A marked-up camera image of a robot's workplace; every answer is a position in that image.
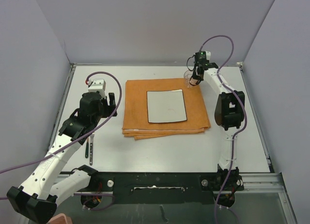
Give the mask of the clear drinking glass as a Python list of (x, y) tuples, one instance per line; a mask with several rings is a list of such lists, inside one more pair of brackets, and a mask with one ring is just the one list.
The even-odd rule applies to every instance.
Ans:
[(193, 87), (191, 84), (192, 72), (190, 70), (185, 71), (184, 73), (184, 83), (187, 88)]

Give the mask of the silver fork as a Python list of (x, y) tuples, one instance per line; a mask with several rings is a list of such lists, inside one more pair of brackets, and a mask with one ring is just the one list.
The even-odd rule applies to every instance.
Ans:
[(90, 135), (90, 166), (93, 165), (93, 141), (94, 141), (94, 133)]

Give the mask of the white square plate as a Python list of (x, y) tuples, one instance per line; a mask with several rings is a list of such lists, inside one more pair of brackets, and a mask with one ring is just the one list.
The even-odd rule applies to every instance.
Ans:
[(175, 123), (187, 120), (183, 90), (147, 91), (149, 123)]

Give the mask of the orange cloth napkin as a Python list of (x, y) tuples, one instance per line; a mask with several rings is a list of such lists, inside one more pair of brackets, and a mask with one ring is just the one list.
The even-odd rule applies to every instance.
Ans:
[(189, 88), (183, 78), (126, 81), (124, 136), (138, 140), (196, 134), (210, 127), (199, 86)]

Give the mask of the gold fork green handle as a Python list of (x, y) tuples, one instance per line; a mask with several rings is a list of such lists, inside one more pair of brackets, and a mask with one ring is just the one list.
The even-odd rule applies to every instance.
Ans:
[(85, 158), (89, 157), (89, 138), (86, 140), (86, 147), (85, 147)]

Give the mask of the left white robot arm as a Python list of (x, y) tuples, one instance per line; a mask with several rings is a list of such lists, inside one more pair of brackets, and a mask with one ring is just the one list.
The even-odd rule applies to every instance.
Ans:
[(7, 192), (6, 197), (16, 212), (36, 224), (46, 224), (68, 197), (80, 189), (92, 191), (98, 186), (98, 171), (87, 165), (78, 167), (59, 183), (54, 181), (87, 138), (102, 126), (100, 120), (117, 116), (119, 104), (114, 93), (106, 96), (96, 91), (82, 95), (79, 108), (64, 121), (37, 168), (21, 185)]

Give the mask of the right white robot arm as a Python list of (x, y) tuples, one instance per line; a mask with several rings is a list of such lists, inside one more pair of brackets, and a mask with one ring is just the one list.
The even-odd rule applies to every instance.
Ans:
[(185, 79), (189, 87), (197, 86), (205, 81), (217, 95), (214, 118), (222, 128), (222, 144), (219, 167), (222, 170), (235, 170), (237, 130), (244, 121), (245, 94), (235, 90), (218, 71), (216, 63), (210, 62), (209, 51), (199, 51), (193, 55), (194, 66), (191, 74)]

